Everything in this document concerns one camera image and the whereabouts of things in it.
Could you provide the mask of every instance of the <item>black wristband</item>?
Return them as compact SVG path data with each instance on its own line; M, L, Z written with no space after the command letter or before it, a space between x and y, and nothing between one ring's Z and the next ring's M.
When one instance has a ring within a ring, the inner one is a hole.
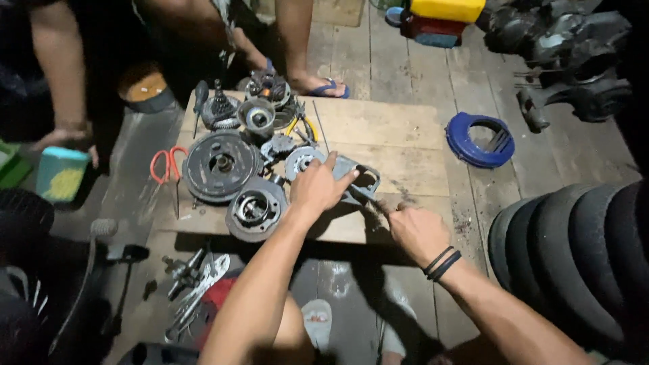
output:
M436 268L432 273L428 274L428 280L433 280L433 282L437 282L442 275L448 270L448 268L455 264L455 261L459 260L459 258L462 257L462 254L459 251L453 252L453 255L449 256L443 263L442 265L439 265L438 268Z
M421 269L421 271L424 272L424 275L428 275L430 273L430 270L432 270L433 267L435 267L435 265L437 265L437 263L442 259L442 257L444 257L444 255L446 255L452 249L454 249L453 246L448 246L444 251L442 251L442 253L439 254L439 256L435 257L435 260L433 260L430 265L428 265L425 269Z

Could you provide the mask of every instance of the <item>tire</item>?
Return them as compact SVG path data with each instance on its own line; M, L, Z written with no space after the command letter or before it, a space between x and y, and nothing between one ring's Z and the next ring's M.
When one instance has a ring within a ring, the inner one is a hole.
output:
M528 248L541 288L561 305L562 308L557 309L574 320L576 329L581 327L583 345L610 349L624 343L624 332L588 289L569 244L571 210L591 188L583 184L570 185L541 202L530 221L532 231L528 236Z
M556 319L556 311L534 277L528 253L528 226L539 203L549 194L538 197L521 207L511 219L507 231L506 256L511 275L512 294L524 301L550 321Z
M642 182L631 184L615 194L606 211L606 247L613 272L626 297L644 313L649 306L649 261L638 232L636 204Z
M570 249L583 281L597 301L616 319L627 313L622 290L609 261L604 219L613 196L620 187L602 185L584 194L570 214Z
M514 216L516 211L520 209L525 203L532 200L531 198L517 201L516 203L508 206L498 213L496 218L491 223L489 228L489 236L487 238L487 250L489 251L489 261L496 279L503 289L511 293L511 276L509 275L509 268L505 254L505 241L509 227L509 221Z

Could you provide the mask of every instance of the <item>wrench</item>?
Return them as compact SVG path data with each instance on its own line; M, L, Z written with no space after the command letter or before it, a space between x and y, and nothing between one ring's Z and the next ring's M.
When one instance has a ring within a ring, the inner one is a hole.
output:
M210 255L212 263L205 264L202 277L203 280L184 298L180 300L180 308L174 315L171 327L165 331L164 340L168 344L178 342L180 335L190 326L195 319L196 309L198 308L201 298L209 288L220 280L230 268L230 255L227 253L220 256L214 261L214 256Z

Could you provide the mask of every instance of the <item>yellow-handled pliers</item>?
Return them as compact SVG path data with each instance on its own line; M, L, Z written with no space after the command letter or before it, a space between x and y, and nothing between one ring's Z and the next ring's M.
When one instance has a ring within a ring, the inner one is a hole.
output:
M293 128L295 128L295 125L297 124L298 120L302 120L304 124L304 128L306 129L306 135L313 140L313 142L318 142L318 132L313 123L309 120L309 118L306 116L306 112L304 111L304 106L306 105L306 102L303 102L300 104L299 101L295 101L297 104L297 110L295 113L295 118L293 118L293 121L286 127L286 135L289 135L292 131Z

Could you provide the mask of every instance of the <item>teal container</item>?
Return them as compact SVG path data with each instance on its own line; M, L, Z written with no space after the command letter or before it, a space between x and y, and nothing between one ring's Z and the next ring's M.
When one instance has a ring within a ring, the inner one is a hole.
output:
M77 191L90 155L63 147L48 147L38 163L36 193L52 203L69 203Z

